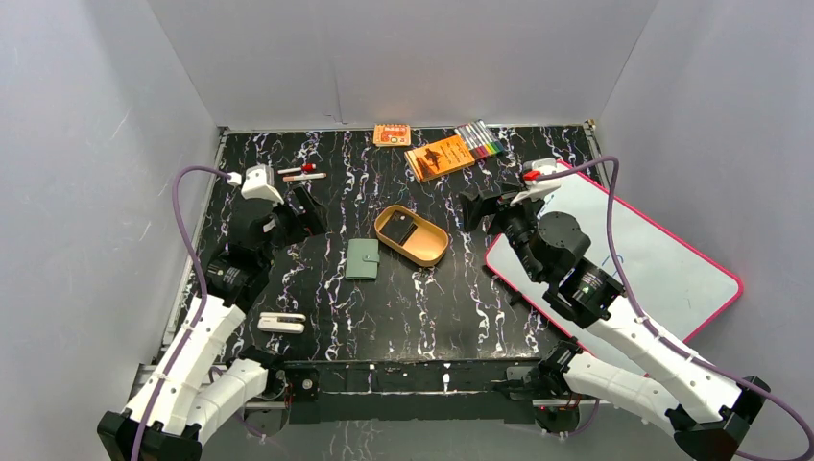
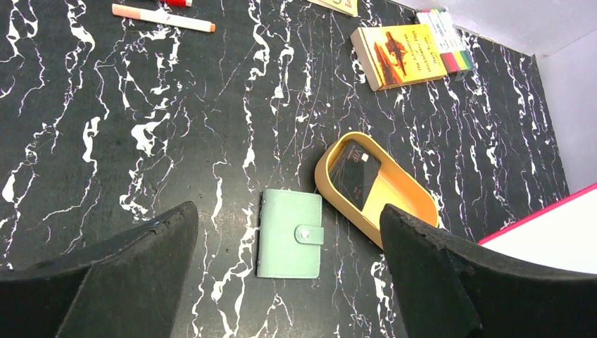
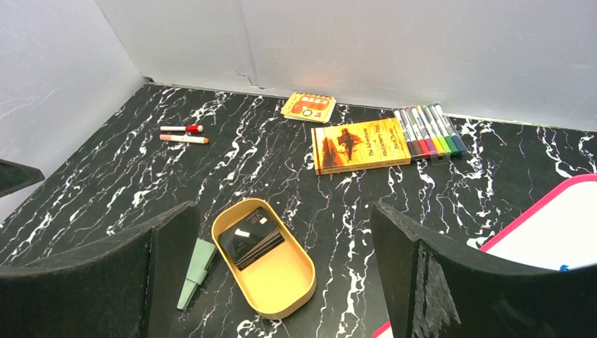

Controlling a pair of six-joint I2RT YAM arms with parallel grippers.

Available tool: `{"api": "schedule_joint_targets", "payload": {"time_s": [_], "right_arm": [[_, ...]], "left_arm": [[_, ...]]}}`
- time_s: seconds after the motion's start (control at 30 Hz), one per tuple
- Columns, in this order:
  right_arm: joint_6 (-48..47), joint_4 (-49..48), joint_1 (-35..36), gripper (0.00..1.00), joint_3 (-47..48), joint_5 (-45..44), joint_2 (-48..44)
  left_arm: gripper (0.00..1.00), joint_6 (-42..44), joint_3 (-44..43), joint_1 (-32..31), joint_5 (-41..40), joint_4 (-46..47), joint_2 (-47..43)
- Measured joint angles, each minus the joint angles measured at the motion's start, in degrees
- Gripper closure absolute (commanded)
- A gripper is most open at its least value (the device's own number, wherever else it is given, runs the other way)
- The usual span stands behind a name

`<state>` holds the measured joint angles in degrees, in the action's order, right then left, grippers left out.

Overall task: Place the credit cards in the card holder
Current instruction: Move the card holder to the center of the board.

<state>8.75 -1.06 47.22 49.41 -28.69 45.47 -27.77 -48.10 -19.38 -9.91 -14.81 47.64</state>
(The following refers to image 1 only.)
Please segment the mint green card holder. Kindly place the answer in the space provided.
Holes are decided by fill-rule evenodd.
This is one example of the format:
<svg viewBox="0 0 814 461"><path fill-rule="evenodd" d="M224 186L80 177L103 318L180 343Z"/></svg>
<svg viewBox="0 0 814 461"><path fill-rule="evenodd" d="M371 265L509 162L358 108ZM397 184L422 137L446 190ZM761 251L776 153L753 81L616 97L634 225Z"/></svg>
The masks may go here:
<svg viewBox="0 0 814 461"><path fill-rule="evenodd" d="M377 239L354 238L348 241L345 279L375 280L379 263Z"/></svg>

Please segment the black credit card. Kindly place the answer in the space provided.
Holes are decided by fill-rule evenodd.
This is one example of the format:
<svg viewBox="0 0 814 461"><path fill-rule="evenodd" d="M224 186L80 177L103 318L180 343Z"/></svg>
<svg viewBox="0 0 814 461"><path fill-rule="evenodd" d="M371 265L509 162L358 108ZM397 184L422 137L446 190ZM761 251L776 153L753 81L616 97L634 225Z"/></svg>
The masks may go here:
<svg viewBox="0 0 814 461"><path fill-rule="evenodd" d="M380 233L399 246L403 246L417 229L417 224L411 215L402 211L394 211Z"/></svg>

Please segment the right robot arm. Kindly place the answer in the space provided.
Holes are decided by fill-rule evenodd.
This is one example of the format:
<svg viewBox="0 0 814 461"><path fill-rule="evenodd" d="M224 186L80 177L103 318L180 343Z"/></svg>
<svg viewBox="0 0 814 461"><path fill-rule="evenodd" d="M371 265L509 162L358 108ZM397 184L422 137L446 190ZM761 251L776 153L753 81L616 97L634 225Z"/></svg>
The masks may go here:
<svg viewBox="0 0 814 461"><path fill-rule="evenodd" d="M569 339L508 385L554 398L573 393L608 401L661 427L694 460L731 460L762 409L767 385L755 376L743 384L718 376L696 364L695 353L673 336L649 330L622 284L585 257L591 241L577 220L560 211L537 217L531 203L514 204L520 194L517 186L460 194L465 230L490 216L490 230L507 238L530 280L545 285L549 306L643 372L604 362Z"/></svg>

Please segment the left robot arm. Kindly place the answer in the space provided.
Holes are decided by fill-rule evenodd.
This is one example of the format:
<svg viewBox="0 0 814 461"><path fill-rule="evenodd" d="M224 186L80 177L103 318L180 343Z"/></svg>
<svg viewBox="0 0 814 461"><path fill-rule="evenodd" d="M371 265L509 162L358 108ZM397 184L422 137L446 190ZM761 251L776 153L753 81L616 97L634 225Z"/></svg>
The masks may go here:
<svg viewBox="0 0 814 461"><path fill-rule="evenodd" d="M246 402L282 395L280 360L256 349L204 385L230 335L270 282L275 252L326 231L326 211L303 185L298 205L264 193L242 203L243 215L202 265L201 294L155 370L120 412L107 412L97 433L112 460L198 460L211 436Z"/></svg>

